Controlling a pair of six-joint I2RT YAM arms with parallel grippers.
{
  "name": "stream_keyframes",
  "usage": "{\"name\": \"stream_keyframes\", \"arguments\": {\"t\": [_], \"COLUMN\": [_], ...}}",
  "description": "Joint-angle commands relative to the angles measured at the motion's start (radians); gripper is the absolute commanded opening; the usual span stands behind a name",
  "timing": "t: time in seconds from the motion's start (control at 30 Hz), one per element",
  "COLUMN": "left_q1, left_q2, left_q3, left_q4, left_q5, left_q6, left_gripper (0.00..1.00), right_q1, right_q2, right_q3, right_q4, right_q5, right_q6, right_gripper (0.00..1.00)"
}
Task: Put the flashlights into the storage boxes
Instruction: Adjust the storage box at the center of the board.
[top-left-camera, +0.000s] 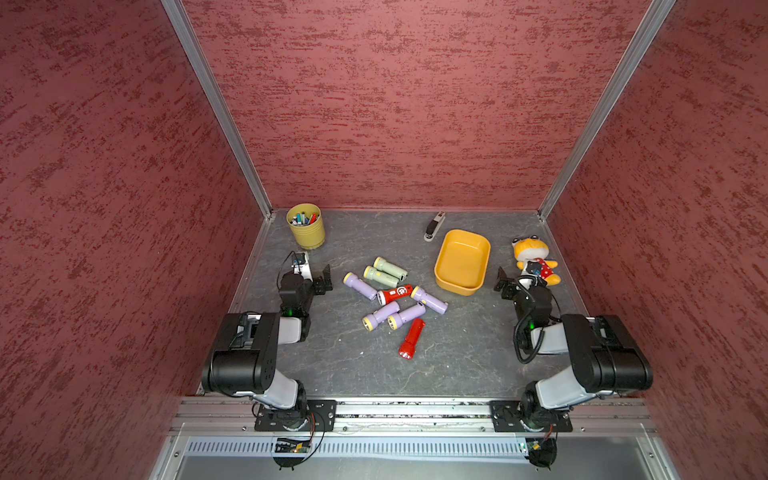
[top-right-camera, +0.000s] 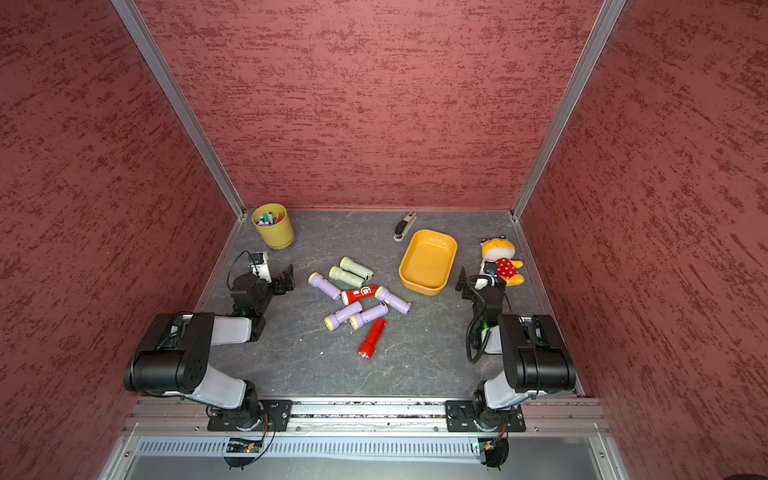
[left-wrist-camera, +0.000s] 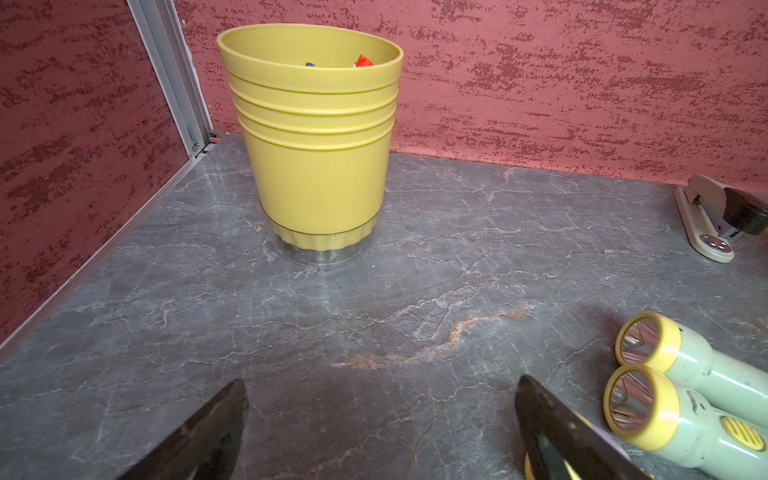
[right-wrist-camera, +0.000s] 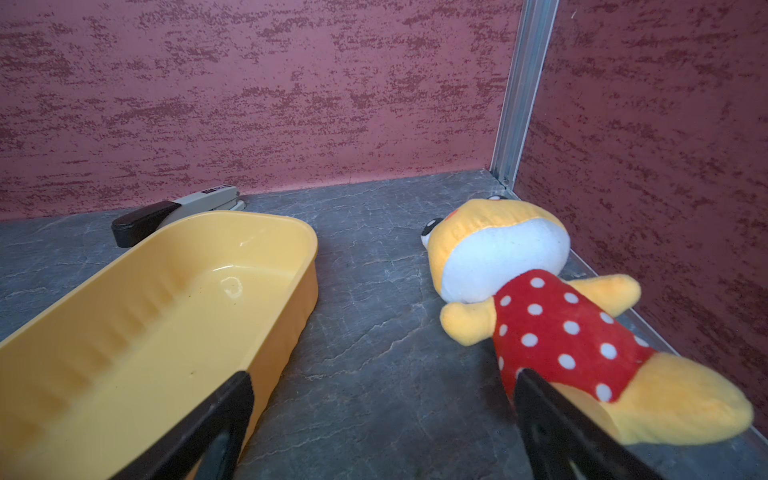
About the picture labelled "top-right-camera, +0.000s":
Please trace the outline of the yellow plastic storage box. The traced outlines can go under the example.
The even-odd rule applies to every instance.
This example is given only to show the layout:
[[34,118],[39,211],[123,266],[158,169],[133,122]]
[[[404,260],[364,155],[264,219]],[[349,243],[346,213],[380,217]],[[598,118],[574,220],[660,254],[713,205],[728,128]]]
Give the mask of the yellow plastic storage box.
[[457,248],[450,235],[429,229],[417,231],[398,269],[403,286],[425,296],[438,295],[448,283]]

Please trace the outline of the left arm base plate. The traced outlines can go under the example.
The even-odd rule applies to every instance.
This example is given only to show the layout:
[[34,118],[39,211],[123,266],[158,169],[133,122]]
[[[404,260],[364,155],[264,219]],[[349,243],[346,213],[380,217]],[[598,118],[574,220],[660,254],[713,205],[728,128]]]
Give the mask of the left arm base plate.
[[257,400],[255,408],[208,408],[209,432],[284,432],[294,402],[288,399]]

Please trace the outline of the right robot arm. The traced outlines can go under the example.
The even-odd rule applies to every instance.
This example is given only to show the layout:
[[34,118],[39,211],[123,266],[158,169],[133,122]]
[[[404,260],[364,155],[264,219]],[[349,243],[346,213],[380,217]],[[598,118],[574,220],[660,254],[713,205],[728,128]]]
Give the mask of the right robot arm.
[[472,303],[465,352],[475,364],[485,355],[502,357],[502,371],[481,381],[469,401],[446,404],[451,431],[523,431],[520,405],[575,387],[577,374],[560,330],[549,315],[505,313],[501,279],[462,271],[456,290]]

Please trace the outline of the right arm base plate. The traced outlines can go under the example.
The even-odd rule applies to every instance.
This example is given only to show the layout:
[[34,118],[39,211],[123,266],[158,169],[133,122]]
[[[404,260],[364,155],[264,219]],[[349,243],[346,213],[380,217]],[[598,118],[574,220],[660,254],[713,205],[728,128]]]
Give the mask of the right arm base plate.
[[500,433],[502,426],[510,433],[526,431],[522,409],[493,410],[470,400],[445,402],[446,424],[449,432]]

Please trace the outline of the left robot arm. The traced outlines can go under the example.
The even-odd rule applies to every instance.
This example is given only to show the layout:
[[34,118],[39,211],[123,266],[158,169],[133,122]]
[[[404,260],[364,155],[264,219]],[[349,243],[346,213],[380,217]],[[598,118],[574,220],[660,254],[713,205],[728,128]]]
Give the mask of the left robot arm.
[[251,381],[232,377],[209,363],[213,346],[258,341],[271,299],[295,287],[293,266],[266,280],[254,273],[230,286],[233,313],[177,312],[157,315],[139,342],[123,376],[128,391],[181,397],[206,407],[214,432],[284,432],[293,402],[261,401]]

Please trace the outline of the purple flashlight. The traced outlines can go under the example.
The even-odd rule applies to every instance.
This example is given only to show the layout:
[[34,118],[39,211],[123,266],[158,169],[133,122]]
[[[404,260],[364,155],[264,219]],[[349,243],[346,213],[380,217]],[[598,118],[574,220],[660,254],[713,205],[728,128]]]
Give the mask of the purple flashlight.
[[319,272],[313,272],[308,277],[308,283],[314,288],[323,292],[326,296],[334,301],[337,301],[341,298],[342,291],[330,281],[328,281],[325,277],[323,277]]
[[342,323],[347,321],[351,316],[356,313],[360,313],[363,310],[363,306],[359,301],[351,303],[335,313],[332,313],[324,318],[324,324],[329,331],[334,331]]
[[408,314],[411,309],[411,304],[409,302],[398,297],[385,286],[379,286],[376,289],[374,296],[380,302],[385,303],[386,305],[395,309],[396,311],[400,312],[403,315]]
[[370,309],[352,315],[349,319],[349,322],[354,330],[358,330],[364,325],[385,316],[388,311],[389,309],[387,304],[381,302],[380,304]]

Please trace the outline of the all red flashlight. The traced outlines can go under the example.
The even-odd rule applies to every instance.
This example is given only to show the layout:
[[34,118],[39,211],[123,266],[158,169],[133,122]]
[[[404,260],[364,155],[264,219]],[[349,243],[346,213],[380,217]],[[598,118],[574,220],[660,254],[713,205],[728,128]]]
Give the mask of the all red flashlight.
[[382,319],[376,319],[373,322],[373,326],[369,330],[365,340],[362,342],[358,349],[358,355],[366,360],[372,359],[375,353],[375,347],[378,340],[387,326],[387,322]]

